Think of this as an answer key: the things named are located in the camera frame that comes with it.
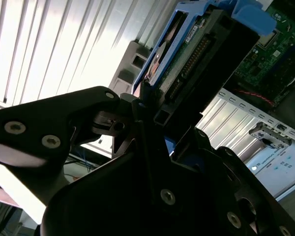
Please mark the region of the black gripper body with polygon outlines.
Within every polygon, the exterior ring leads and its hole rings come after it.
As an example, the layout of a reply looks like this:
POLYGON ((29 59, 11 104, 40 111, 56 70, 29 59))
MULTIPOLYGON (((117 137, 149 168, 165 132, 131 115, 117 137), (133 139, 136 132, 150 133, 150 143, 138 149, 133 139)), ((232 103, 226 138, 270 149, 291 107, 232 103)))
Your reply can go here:
POLYGON ((59 191, 48 204, 43 236, 236 236, 233 196, 209 178, 220 159, 200 149, 156 166, 153 183, 139 155, 126 154, 59 191))

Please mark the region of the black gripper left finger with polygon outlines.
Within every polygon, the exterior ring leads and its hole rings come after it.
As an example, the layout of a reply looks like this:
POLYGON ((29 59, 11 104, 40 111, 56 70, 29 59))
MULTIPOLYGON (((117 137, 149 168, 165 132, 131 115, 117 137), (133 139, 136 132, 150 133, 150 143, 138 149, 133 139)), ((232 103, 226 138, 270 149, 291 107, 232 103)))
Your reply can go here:
POLYGON ((0 187, 20 206, 122 195, 162 205, 169 167, 154 109, 144 96, 94 87, 0 110, 0 187), (113 138, 113 160, 65 185, 65 159, 75 146, 113 138))

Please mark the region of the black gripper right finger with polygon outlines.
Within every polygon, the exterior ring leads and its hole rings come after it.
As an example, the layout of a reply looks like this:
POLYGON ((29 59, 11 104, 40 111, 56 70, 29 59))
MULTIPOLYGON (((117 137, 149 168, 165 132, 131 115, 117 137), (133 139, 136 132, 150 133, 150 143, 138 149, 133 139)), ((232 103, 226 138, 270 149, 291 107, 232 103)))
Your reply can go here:
POLYGON ((193 164, 208 183, 214 228, 224 236, 295 236, 295 221, 227 147, 192 127, 193 164))

